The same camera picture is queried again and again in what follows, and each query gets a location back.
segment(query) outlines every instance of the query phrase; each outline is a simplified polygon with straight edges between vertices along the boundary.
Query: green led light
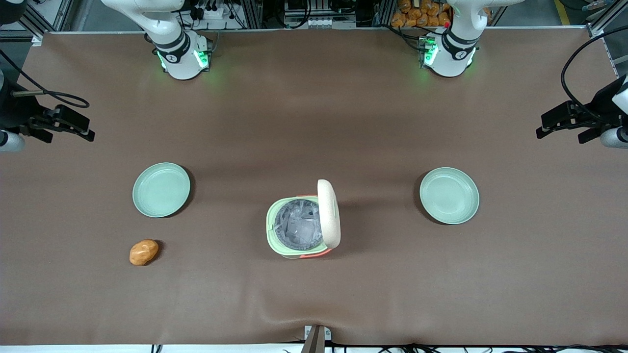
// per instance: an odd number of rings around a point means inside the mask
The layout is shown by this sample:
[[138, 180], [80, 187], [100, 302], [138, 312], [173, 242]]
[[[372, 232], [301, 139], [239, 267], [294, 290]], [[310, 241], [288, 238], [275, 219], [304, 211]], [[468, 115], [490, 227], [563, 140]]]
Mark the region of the green led light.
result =
[[432, 65], [434, 63], [434, 58], [436, 58], [437, 53], [438, 46], [435, 45], [425, 54], [425, 65]]
[[205, 54], [204, 52], [197, 52], [196, 50], [194, 51], [194, 56], [196, 57], [198, 64], [201, 67], [206, 67], [207, 66], [207, 54]]
[[159, 57], [159, 61], [161, 61], [161, 67], [166, 70], [166, 64], [163, 62], [163, 58], [161, 57], [161, 54], [159, 52], [157, 52], [157, 57]]

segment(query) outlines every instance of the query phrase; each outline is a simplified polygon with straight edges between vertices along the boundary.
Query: brown table mat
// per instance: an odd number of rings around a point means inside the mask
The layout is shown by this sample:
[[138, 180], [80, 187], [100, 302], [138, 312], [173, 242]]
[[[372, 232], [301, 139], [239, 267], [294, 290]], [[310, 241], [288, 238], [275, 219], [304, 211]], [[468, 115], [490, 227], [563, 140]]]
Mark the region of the brown table mat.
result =
[[[88, 99], [96, 139], [0, 156], [0, 344], [282, 342], [313, 323], [341, 344], [626, 343], [628, 155], [534, 135], [587, 38], [489, 30], [444, 79], [388, 31], [226, 33], [179, 82], [141, 35], [46, 35], [24, 69]], [[613, 79], [601, 43], [568, 75], [584, 102]], [[193, 200], [149, 219], [131, 189], [162, 161], [191, 171]], [[422, 211], [439, 166], [480, 190], [466, 224]], [[342, 242], [283, 259], [266, 211], [319, 178]], [[161, 257], [131, 266], [147, 237]]]

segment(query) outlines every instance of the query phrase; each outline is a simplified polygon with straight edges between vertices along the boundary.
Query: black cable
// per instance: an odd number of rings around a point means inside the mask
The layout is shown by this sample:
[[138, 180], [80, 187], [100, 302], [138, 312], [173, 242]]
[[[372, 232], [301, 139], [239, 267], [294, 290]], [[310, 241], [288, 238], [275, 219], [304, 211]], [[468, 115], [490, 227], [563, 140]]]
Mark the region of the black cable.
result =
[[[582, 104], [582, 102], [580, 102], [574, 95], [573, 93], [569, 90], [569, 88], [567, 87], [567, 83], [565, 82], [565, 73], [567, 73], [567, 68], [569, 67], [569, 65], [571, 64], [571, 62], [573, 61], [573, 59], [576, 58], [576, 56], [584, 49], [586, 48], [589, 44], [595, 42], [596, 40], [600, 39], [600, 38], [604, 38], [606, 36], [609, 36], [613, 33], [617, 33], [620, 31], [625, 31], [628, 30], [628, 26], [621, 26], [618, 27], [612, 31], [608, 31], [606, 33], [602, 33], [601, 35], [597, 35], [594, 36], [593, 38], [589, 39], [588, 41], [586, 41], [583, 45], [580, 46], [580, 48], [576, 49], [575, 52], [573, 52], [573, 54], [571, 54], [571, 56], [569, 57], [569, 59], [567, 60], [567, 62], [565, 63], [565, 66], [563, 67], [563, 71], [560, 73], [560, 84], [563, 86], [563, 90], [565, 91], [565, 93], [567, 94], [567, 96], [569, 97], [569, 99], [571, 99], [580, 109], [582, 109], [583, 112], [586, 112], [587, 114], [591, 115], [594, 119], [601, 121], [602, 118], [598, 115], [593, 113], [591, 110], [589, 110], [589, 108], [587, 108], [584, 104]], [[567, 348], [570, 347], [589, 347], [587, 345], [570, 345], [568, 347], [565, 348], [560, 348], [560, 349], [556, 349], [555, 352], [559, 352], [561, 350], [565, 350]], [[599, 352], [602, 353], [610, 353], [609, 350], [598, 350]]]
[[237, 14], [232, 0], [227, 0], [227, 7], [229, 8], [229, 11], [231, 11], [231, 13], [234, 15], [235, 21], [237, 22], [237, 24], [240, 25], [241, 29], [246, 30], [247, 28], [244, 25], [243, 20], [240, 19], [240, 15]]
[[334, 5], [335, 0], [327, 0], [327, 7], [329, 7], [333, 12], [339, 14], [350, 14], [355, 12], [355, 1], [352, 1], [352, 5], [347, 8], [341, 8]]
[[283, 7], [281, 6], [283, 4], [284, 0], [277, 0], [276, 1], [276, 9], [275, 9], [275, 19], [277, 20], [277, 22], [279, 23], [280, 26], [282, 26], [283, 28], [289, 28], [292, 30], [295, 30], [301, 26], [303, 26], [305, 23], [307, 23], [308, 19], [310, 19], [310, 15], [312, 13], [312, 6], [310, 4], [310, 0], [305, 0], [305, 10], [303, 10], [303, 19], [301, 20], [301, 22], [294, 26], [291, 27], [290, 25], [287, 25], [284, 21], [281, 20], [281, 18], [279, 18], [279, 14], [281, 12], [283, 12]]
[[[31, 79], [31, 77], [29, 75], [26, 74], [26, 72], [22, 71], [22, 69], [17, 66], [13, 60], [11, 60], [11, 58], [9, 58], [4, 51], [2, 51], [0, 49], [0, 55], [2, 55], [2, 57], [15, 69], [17, 70], [22, 76], [24, 76], [25, 79], [29, 80], [33, 85], [35, 85], [37, 88], [39, 88], [44, 94], [49, 95], [50, 97], [55, 98], [56, 100], [60, 100], [63, 103], [66, 103], [69, 106], [73, 106], [76, 108], [89, 108], [89, 102], [87, 102], [87, 100], [85, 100], [84, 98], [81, 98], [77, 95], [73, 95], [73, 94], [69, 94], [69, 93], [65, 93], [65, 92], [57, 92], [54, 90], [47, 90], [45, 89], [42, 85], [38, 84], [37, 81]], [[62, 97], [67, 97], [70, 99], [73, 99], [77, 102], [81, 102], [81, 104], [72, 102], [70, 100], [66, 100]]]
[[192, 25], [190, 23], [188, 23], [188, 22], [183, 20], [183, 16], [181, 15], [181, 10], [178, 10], [177, 12], [179, 13], [179, 20], [181, 21], [181, 26], [183, 28], [187, 27], [187, 28], [192, 29]]

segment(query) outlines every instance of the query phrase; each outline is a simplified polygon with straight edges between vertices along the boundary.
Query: plate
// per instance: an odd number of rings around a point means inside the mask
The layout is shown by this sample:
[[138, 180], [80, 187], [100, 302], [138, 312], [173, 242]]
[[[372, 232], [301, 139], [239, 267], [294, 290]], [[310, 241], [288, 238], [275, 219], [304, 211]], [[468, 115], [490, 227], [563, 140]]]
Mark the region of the plate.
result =
[[427, 173], [419, 195], [430, 216], [446, 224], [470, 220], [480, 206], [480, 192], [474, 181], [456, 168], [437, 168]]
[[148, 217], [166, 217], [175, 213], [190, 196], [190, 177], [174, 163], [148, 167], [133, 185], [133, 203]]

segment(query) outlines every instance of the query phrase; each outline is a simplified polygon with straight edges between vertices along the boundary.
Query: plastic bag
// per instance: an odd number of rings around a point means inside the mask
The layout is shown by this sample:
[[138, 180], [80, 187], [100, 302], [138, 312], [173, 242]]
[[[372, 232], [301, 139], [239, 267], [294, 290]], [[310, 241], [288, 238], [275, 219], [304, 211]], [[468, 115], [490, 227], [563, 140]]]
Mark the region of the plastic bag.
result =
[[309, 250], [323, 241], [318, 204], [297, 199], [283, 205], [275, 217], [274, 231], [292, 250]]

